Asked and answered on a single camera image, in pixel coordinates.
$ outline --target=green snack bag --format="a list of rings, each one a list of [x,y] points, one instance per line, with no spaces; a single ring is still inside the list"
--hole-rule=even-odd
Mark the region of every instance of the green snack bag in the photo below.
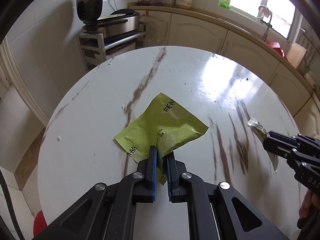
[[[157,180],[163,185],[162,157],[189,141],[204,135],[208,127],[163,93],[118,135],[115,140],[137,163],[148,158],[150,145],[156,145],[159,159]]]

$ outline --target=blue gripper pad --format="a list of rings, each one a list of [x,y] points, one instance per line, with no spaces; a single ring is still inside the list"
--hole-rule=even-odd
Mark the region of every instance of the blue gripper pad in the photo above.
[[[156,201],[156,187],[157,187],[157,150],[153,154],[152,166],[152,201]]]
[[[170,169],[170,162],[169,160],[167,161],[167,183],[168,183],[168,196],[169,196],[169,201],[171,201],[171,196],[172,196],[172,179],[171,179],[171,169]]]

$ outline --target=white marble tabletop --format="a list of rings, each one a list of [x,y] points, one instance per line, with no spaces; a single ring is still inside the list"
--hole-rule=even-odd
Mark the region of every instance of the white marble tabletop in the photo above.
[[[136,164],[114,141],[160,92],[207,126],[202,137],[175,150],[177,160],[204,181],[227,181],[291,237],[303,192],[280,159],[277,171],[246,126],[290,136],[298,128],[276,94],[255,74],[207,51],[151,47],[94,68],[64,96],[44,134],[38,162],[41,207],[51,223],[98,182],[111,185]],[[167,185],[156,202],[137,204],[134,239],[189,239],[187,204],[172,204]]]

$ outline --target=cream cabinet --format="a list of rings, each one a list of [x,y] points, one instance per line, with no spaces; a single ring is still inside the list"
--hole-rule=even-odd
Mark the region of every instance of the cream cabinet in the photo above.
[[[311,97],[300,80],[282,63],[268,81],[268,86],[279,96],[293,116]]]
[[[313,98],[295,115],[294,120],[300,133],[320,139],[320,111]]]
[[[203,49],[219,54],[228,30],[181,14],[172,14],[168,45]]]
[[[221,54],[256,74],[265,83],[268,82],[279,61],[263,48],[247,38],[228,31]]]
[[[168,45],[171,13],[161,12],[161,11],[149,11],[149,18],[150,18],[150,25],[148,26],[147,32],[158,33],[158,35],[154,37],[154,42],[156,42],[155,45],[156,46]]]
[[[166,46],[170,30],[171,13],[151,10],[135,10],[140,20],[147,21],[147,35],[144,46]]]

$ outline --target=wall baseboard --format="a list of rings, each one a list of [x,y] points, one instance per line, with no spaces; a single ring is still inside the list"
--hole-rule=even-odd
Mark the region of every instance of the wall baseboard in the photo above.
[[[25,82],[20,76],[17,66],[13,60],[7,37],[4,38],[3,42],[0,45],[0,57],[3,62],[2,67],[7,70],[12,84],[14,85],[24,103],[36,115],[40,122],[45,127],[47,127],[49,118],[33,98]]]

